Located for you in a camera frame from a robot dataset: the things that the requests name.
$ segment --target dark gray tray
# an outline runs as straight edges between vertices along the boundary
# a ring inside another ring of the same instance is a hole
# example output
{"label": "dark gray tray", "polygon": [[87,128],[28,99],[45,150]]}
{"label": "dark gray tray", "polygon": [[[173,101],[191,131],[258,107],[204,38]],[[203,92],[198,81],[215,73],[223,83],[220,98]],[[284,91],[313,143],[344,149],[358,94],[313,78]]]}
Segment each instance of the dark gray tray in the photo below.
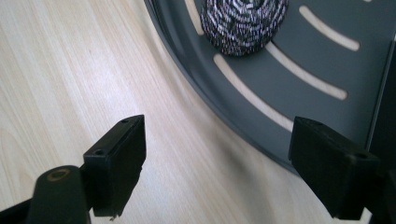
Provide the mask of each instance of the dark gray tray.
{"label": "dark gray tray", "polygon": [[[235,132],[295,172],[288,160],[290,132],[252,105],[213,62],[218,52],[193,27],[184,1],[146,0],[153,23],[186,79]],[[195,0],[200,9],[201,0]],[[300,14],[308,6],[338,33],[358,40],[357,51],[331,41]],[[283,116],[318,120],[367,147],[390,43],[396,1],[291,0],[273,44],[304,70],[347,91],[340,100],[297,78],[266,49],[247,57],[224,57],[238,77]]]}

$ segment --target round hole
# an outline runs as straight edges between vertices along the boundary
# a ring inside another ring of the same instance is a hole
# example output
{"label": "round hole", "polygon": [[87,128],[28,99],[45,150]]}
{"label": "round hole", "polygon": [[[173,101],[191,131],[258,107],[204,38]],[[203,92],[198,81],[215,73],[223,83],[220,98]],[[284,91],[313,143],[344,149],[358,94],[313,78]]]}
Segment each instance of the round hole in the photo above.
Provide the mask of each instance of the round hole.
{"label": "round hole", "polygon": [[367,155],[364,153],[356,153],[354,156],[359,159],[367,159]]}
{"label": "round hole", "polygon": [[95,153],[95,155],[98,155],[98,156],[105,154],[105,152],[102,149],[97,149],[94,153]]}
{"label": "round hole", "polygon": [[50,182],[55,182],[65,178],[67,175],[69,175],[69,173],[69,169],[59,169],[56,171],[52,171],[49,175],[47,175],[47,179]]}

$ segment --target black and white striped object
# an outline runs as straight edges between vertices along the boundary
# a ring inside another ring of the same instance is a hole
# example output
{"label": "black and white striped object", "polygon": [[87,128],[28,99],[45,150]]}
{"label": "black and white striped object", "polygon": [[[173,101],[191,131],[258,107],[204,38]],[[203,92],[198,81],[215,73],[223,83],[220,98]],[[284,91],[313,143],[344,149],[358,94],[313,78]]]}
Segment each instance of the black and white striped object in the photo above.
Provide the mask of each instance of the black and white striped object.
{"label": "black and white striped object", "polygon": [[285,18],[289,0],[204,0],[201,25],[209,41],[225,55],[243,56],[262,49]]}

